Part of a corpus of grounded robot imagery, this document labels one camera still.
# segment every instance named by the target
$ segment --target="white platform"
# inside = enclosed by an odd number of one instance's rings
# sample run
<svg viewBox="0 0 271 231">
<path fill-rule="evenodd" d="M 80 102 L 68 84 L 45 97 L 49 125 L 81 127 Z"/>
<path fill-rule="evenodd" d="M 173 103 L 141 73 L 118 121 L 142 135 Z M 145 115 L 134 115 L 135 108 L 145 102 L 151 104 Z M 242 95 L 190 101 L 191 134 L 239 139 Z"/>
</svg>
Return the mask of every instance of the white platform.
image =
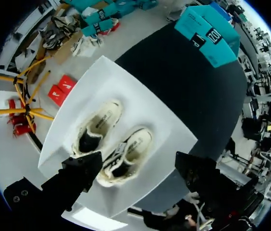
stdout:
<svg viewBox="0 0 271 231">
<path fill-rule="evenodd" d="M 47 134 L 38 168 L 50 178 L 73 152 L 78 126 L 108 99 L 118 99 L 123 115 L 112 131 L 108 147 L 136 125 L 154 133 L 149 159 L 139 176 L 121 187 L 104 188 L 96 181 L 77 202 L 106 217 L 114 217 L 142 199 L 173 170 L 176 151 L 188 153 L 197 142 L 182 121 L 149 89 L 113 61 L 102 56 L 81 77 L 59 109 Z"/>
</svg>

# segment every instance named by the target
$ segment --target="red object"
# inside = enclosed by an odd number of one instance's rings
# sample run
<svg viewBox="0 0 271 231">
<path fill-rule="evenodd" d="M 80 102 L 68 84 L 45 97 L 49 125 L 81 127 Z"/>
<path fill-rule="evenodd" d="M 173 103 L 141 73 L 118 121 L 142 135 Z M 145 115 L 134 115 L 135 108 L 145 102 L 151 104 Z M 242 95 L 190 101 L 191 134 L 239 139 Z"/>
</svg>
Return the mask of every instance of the red object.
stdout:
<svg viewBox="0 0 271 231">
<path fill-rule="evenodd" d="M 19 115 L 14 115 L 7 123 L 11 123 L 15 126 L 17 124 L 26 124 L 27 120 L 25 115 L 21 113 Z"/>
<path fill-rule="evenodd" d="M 51 98 L 59 107 L 62 106 L 67 94 L 64 93 L 57 85 L 53 85 L 48 93 Z"/>
<path fill-rule="evenodd" d="M 71 92 L 71 90 L 76 85 L 76 81 L 74 81 L 72 78 L 70 78 L 67 75 L 63 75 L 63 77 L 60 79 L 58 83 L 58 87 L 67 95 Z"/>
<path fill-rule="evenodd" d="M 106 31 L 101 31 L 101 32 L 99 32 L 98 34 L 101 34 L 101 35 L 108 35 L 110 32 L 111 32 L 111 29 L 110 29 L 110 30 L 106 30 Z"/>
<path fill-rule="evenodd" d="M 20 109 L 20 108 L 25 108 L 24 104 L 21 102 L 20 99 L 18 100 L 14 100 L 14 99 L 10 99 L 7 101 L 9 104 L 9 108 L 10 109 Z"/>
<path fill-rule="evenodd" d="M 121 23 L 117 23 L 114 27 L 112 27 L 111 31 L 115 31 L 120 25 Z"/>
<path fill-rule="evenodd" d="M 17 136 L 21 136 L 21 135 L 28 133 L 28 132 L 31 132 L 31 131 L 32 130 L 28 124 L 16 125 L 14 128 L 13 135 L 17 137 Z"/>
</svg>

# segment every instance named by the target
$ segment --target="sneaker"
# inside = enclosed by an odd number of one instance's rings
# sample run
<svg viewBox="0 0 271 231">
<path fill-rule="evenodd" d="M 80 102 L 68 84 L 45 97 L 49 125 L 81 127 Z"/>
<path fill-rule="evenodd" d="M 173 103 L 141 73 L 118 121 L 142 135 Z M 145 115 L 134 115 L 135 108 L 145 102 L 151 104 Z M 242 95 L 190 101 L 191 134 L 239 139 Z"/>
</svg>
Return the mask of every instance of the sneaker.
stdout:
<svg viewBox="0 0 271 231">
<path fill-rule="evenodd" d="M 103 162 L 97 181 L 104 187 L 124 184 L 138 176 L 146 161 L 153 142 L 152 132 L 146 127 L 137 127 L 123 141 L 114 146 Z"/>
<path fill-rule="evenodd" d="M 118 100 L 110 100 L 80 126 L 77 139 L 72 144 L 73 158 L 91 154 L 103 146 L 106 135 L 121 118 L 123 106 Z"/>
</svg>

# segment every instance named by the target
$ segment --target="yellow tripod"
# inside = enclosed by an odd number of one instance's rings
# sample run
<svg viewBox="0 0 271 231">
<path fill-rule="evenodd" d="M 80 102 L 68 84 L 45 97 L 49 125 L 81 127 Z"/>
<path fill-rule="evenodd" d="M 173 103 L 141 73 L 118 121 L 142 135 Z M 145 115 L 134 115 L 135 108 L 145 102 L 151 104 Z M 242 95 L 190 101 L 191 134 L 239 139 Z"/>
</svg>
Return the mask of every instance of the yellow tripod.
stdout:
<svg viewBox="0 0 271 231">
<path fill-rule="evenodd" d="M 23 74 L 25 74 L 27 71 L 31 70 L 34 66 L 40 64 L 41 62 L 45 61 L 48 58 L 50 58 L 50 56 L 45 57 L 44 59 L 36 62 L 33 65 L 31 65 L 25 71 L 18 74 L 15 78 L 0 76 L 0 80 L 13 82 L 13 85 L 16 88 L 17 94 L 18 94 L 22 104 L 25 106 L 25 108 L 21 108 L 21 109 L 0 109 L 0 115 L 2 115 L 2 114 L 10 114 L 10 113 L 25 113 L 25 117 L 26 117 L 26 119 L 28 121 L 28 124 L 29 124 L 29 126 L 30 126 L 33 133 L 35 133 L 35 129 L 33 127 L 33 124 L 32 124 L 32 121 L 31 121 L 31 118 L 30 118 L 29 115 L 38 116 L 40 118 L 48 119 L 48 120 L 53 120 L 54 119 L 53 117 L 41 114 L 40 112 L 43 111 L 42 108 L 32 108 L 32 109 L 30 108 L 30 103 L 33 101 L 33 98 L 37 94 L 37 92 L 39 91 L 41 85 L 46 81 L 47 77 L 50 75 L 50 71 L 48 71 L 43 76 L 42 80 L 39 82 L 37 87 L 34 89 L 32 96 L 29 98 L 29 100 L 27 102 L 25 100 L 25 93 L 24 93 L 25 92 L 25 81 L 23 79 L 19 78 L 19 77 L 22 76 Z M 20 92 L 18 84 L 23 85 L 23 94 Z"/>
</svg>

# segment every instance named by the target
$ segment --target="shoe insole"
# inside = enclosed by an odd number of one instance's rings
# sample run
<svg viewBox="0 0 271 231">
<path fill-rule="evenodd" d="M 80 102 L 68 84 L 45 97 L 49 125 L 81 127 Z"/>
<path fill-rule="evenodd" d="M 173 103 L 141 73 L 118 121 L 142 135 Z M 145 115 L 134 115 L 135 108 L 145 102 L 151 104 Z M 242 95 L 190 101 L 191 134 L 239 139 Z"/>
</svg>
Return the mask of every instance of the shoe insole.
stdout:
<svg viewBox="0 0 271 231">
<path fill-rule="evenodd" d="M 147 129 L 141 129 L 133 134 L 128 142 L 130 146 L 128 147 L 125 159 L 135 164 L 144 154 L 147 154 L 147 148 L 152 142 L 152 136 Z"/>
<path fill-rule="evenodd" d="M 105 136 L 115 125 L 121 113 L 121 108 L 117 104 L 107 103 L 91 120 L 90 131 Z"/>
</svg>

